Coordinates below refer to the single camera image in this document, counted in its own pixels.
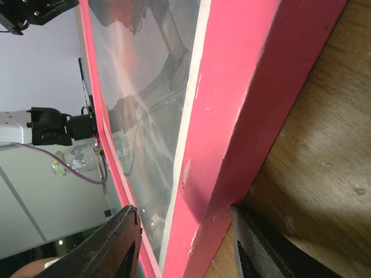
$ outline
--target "skin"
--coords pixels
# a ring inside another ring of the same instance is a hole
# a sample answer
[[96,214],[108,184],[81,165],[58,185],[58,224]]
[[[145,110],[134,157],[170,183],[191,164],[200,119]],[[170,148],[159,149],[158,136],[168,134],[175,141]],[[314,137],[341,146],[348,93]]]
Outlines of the skin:
[[18,269],[10,278],[32,278],[44,270],[45,264],[58,258],[39,259]]

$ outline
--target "black mount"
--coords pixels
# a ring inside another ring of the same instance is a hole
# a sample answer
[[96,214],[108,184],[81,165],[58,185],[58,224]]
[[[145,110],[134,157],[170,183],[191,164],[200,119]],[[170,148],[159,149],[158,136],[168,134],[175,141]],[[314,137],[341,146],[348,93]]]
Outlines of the black mount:
[[97,136],[95,115],[70,116],[53,108],[35,108],[28,110],[31,122],[27,127],[32,129],[32,144],[37,145],[72,145],[75,141]]
[[44,25],[78,4],[78,0],[0,0],[0,24],[23,35],[29,24]]
[[137,209],[126,206],[35,278],[135,278],[141,245]]
[[235,232],[235,262],[239,278],[338,278],[277,232],[254,211],[231,207]]

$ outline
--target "scratch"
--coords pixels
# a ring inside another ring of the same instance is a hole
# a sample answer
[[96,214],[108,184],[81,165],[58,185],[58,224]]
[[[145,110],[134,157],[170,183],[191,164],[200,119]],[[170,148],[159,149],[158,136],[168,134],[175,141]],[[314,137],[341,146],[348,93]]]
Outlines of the scratch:
[[286,227],[287,227],[289,233],[294,235],[295,234],[295,223],[294,223],[293,219],[289,216],[286,216],[285,217],[285,224],[286,224]]
[[179,105],[179,103],[175,100],[175,98],[173,98],[172,96],[170,96],[170,99],[172,101],[174,101],[174,103],[176,103],[176,105],[178,105],[178,107],[180,108],[180,110],[183,112],[183,107]]
[[198,89],[199,89],[199,84],[201,82],[202,74],[199,74],[198,80],[197,80],[197,88],[196,88],[196,96],[195,99],[197,99],[198,96]]

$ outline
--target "chipped paint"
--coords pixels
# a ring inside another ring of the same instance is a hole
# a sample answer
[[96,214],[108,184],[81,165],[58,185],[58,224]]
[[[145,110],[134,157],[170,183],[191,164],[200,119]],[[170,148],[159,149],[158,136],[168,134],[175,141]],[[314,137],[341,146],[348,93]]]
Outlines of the chipped paint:
[[185,164],[184,171],[183,171],[183,190],[185,190],[185,188],[186,188],[186,182],[188,180],[188,175],[190,173],[190,169],[191,169],[191,160],[189,159],[187,161],[187,164]]
[[199,229],[199,227],[197,227],[196,232],[193,234],[193,237],[192,237],[192,240],[191,240],[191,247],[188,250],[188,256],[192,255],[193,249],[196,246],[196,242],[195,241],[196,241],[196,238],[197,238],[198,229]]

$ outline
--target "clear acrylic panel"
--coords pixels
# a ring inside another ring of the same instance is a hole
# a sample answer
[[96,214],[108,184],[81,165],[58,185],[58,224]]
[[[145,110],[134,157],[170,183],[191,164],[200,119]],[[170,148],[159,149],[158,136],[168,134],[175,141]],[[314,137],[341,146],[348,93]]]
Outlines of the clear acrylic panel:
[[199,5],[200,0],[89,1],[116,154],[157,261],[178,184],[174,157]]

